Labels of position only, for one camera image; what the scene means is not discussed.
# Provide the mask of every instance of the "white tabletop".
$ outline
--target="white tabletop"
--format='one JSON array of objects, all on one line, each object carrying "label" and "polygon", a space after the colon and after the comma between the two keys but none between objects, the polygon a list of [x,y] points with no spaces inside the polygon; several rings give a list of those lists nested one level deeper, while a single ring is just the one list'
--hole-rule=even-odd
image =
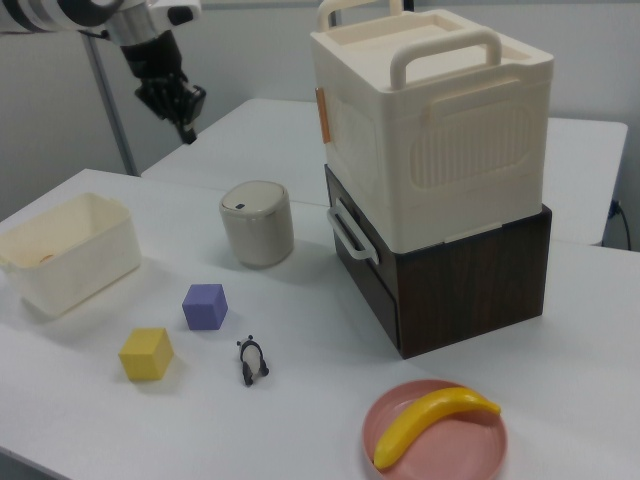
[{"label": "white tabletop", "polygon": [[[549,120],[542,198],[553,210],[552,238],[602,241],[626,135],[621,123]],[[325,163],[315,103],[254,99],[142,176],[221,190],[270,180],[293,200],[328,205]]]},{"label": "white tabletop", "polygon": [[[501,480],[637,478],[640,256],[552,242],[544,315],[401,360],[335,254],[325,208],[293,203],[295,249],[253,271],[230,254],[222,192],[84,171],[0,223],[79,193],[133,213],[142,266],[58,319],[0,275],[0,449],[60,477],[371,479],[369,406],[405,381],[444,378],[501,404]],[[221,330],[191,332],[193,283],[222,283]],[[163,380],[131,383],[117,353],[134,327],[166,327]],[[271,369],[244,386],[236,340]]]}]

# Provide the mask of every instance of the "dark wooden box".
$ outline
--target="dark wooden box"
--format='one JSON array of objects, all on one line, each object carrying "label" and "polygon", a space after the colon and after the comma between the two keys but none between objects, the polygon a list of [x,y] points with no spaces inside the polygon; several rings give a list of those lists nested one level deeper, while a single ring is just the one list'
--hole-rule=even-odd
[{"label": "dark wooden box", "polygon": [[338,256],[403,358],[542,314],[551,233],[546,206],[489,232],[395,254],[328,166],[325,171],[331,205],[341,199],[380,260],[353,259],[334,235]]}]

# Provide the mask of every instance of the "container handle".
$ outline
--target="container handle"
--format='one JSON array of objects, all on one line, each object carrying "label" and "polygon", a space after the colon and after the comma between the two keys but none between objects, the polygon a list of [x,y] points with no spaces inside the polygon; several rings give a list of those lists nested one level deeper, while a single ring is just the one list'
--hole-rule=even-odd
[{"label": "container handle", "polygon": [[502,42],[498,34],[488,27],[454,31],[401,47],[391,59],[391,89],[401,90],[407,85],[407,65],[413,60],[475,45],[487,46],[487,66],[500,65]]},{"label": "container handle", "polygon": [[[324,0],[318,7],[318,32],[326,32],[329,30],[329,16],[333,12],[373,3],[375,1],[376,0]],[[402,0],[389,0],[389,11],[392,16],[400,15],[403,11]]]},{"label": "container handle", "polygon": [[[349,252],[349,255],[351,255],[356,260],[366,260],[370,258],[376,265],[380,263],[378,259],[378,252],[376,252],[375,247],[371,244],[365,233],[353,219],[349,211],[342,203],[342,200],[338,199],[336,201],[336,204],[327,211],[327,218],[329,219],[329,223],[333,227],[333,231]],[[353,232],[358,241],[364,247],[364,250],[357,250],[351,244],[351,240],[349,240],[349,237],[344,231],[344,228],[342,227],[340,222],[338,222],[338,218],[342,220],[347,225],[347,227],[349,227],[351,232]]]}]

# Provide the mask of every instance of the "yellow cube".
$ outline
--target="yellow cube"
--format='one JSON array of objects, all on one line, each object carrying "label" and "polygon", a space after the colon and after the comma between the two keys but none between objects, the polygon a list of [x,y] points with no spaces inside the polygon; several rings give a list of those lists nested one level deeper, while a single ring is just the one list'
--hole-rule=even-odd
[{"label": "yellow cube", "polygon": [[135,328],[118,354],[129,380],[160,380],[173,348],[164,328]]}]

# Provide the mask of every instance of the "purple cube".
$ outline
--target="purple cube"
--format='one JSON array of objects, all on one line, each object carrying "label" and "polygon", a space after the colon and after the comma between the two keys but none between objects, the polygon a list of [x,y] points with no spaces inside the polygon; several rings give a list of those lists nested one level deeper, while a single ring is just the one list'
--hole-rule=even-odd
[{"label": "purple cube", "polygon": [[227,299],[222,285],[191,285],[182,302],[190,330],[218,330],[227,314]]}]

